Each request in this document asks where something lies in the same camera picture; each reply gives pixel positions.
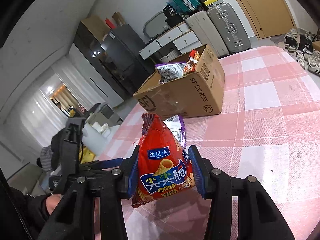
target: red snack bag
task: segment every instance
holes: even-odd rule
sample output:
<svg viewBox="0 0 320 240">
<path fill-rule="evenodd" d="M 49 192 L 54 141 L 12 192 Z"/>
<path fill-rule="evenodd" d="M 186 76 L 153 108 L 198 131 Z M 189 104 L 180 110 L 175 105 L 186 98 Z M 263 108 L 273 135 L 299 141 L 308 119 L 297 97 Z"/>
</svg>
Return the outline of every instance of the red snack bag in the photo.
<svg viewBox="0 0 320 240">
<path fill-rule="evenodd" d="M 199 59 L 199 52 L 197 50 L 192 50 L 189 55 L 189 60 L 183 69 L 184 76 L 196 70 L 196 64 L 198 63 Z"/>
<path fill-rule="evenodd" d="M 169 128 L 157 114 L 142 118 L 134 208 L 195 185 L 189 156 Z"/>
</svg>

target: white curtain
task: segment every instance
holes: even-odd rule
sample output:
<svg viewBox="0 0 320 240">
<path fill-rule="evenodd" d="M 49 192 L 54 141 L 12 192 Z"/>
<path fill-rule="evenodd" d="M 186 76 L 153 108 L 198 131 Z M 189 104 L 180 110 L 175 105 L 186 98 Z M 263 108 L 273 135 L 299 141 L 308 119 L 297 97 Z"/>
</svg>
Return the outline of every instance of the white curtain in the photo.
<svg viewBox="0 0 320 240">
<path fill-rule="evenodd" d="M 81 73 L 74 67 L 69 59 L 69 55 L 61 58 L 51 67 L 72 95 L 85 107 L 86 110 L 89 110 L 96 103 L 105 102 L 105 100 L 92 88 Z"/>
<path fill-rule="evenodd" d="M 45 95 L 40 87 L 55 73 L 51 68 L 40 75 L 21 95 L 4 121 L 7 138 L 19 155 L 36 163 L 41 148 L 65 127 L 67 117 Z"/>
</svg>

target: shoe pile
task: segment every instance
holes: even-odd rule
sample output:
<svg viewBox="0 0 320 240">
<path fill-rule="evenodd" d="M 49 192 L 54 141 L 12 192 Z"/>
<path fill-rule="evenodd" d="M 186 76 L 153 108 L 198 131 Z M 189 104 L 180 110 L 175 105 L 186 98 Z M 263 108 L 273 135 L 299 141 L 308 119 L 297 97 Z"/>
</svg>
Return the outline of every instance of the shoe pile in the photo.
<svg viewBox="0 0 320 240">
<path fill-rule="evenodd" d="M 312 47 L 313 41 L 320 41 L 320 35 L 306 32 L 306 34 L 300 34 L 300 42 L 295 38 L 298 37 L 296 29 L 290 29 L 290 31 L 284 37 L 285 49 L 288 52 L 296 52 L 297 62 L 301 67 L 305 68 L 305 61 L 308 62 L 308 70 L 313 74 L 320 76 L 320 52 L 314 50 Z"/>
</svg>

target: suitcase handle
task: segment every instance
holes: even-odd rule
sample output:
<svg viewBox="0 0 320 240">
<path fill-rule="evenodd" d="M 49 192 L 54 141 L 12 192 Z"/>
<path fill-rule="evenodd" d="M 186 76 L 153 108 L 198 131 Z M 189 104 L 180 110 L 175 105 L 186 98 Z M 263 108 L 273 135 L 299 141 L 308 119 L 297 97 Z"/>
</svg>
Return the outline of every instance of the suitcase handle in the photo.
<svg viewBox="0 0 320 240">
<path fill-rule="evenodd" d="M 233 23 L 229 23 L 229 25 L 231 25 L 231 26 L 233 26 L 233 27 L 234 27 L 234 29 L 235 29 L 234 34 L 236 34 L 236 33 L 238 32 L 238 30 L 237 30 L 236 26 L 235 26 Z"/>
</svg>

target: black cabinet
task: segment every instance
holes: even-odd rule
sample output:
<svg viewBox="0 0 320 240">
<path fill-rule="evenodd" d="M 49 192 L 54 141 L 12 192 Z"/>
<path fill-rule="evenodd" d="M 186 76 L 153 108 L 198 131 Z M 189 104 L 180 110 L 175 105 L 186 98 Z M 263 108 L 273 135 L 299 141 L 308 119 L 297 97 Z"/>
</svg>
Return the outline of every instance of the black cabinet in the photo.
<svg viewBox="0 0 320 240">
<path fill-rule="evenodd" d="M 109 30 L 103 41 L 80 22 L 74 44 L 123 100 L 155 70 L 151 60 L 139 55 L 146 45 L 129 25 Z"/>
</svg>

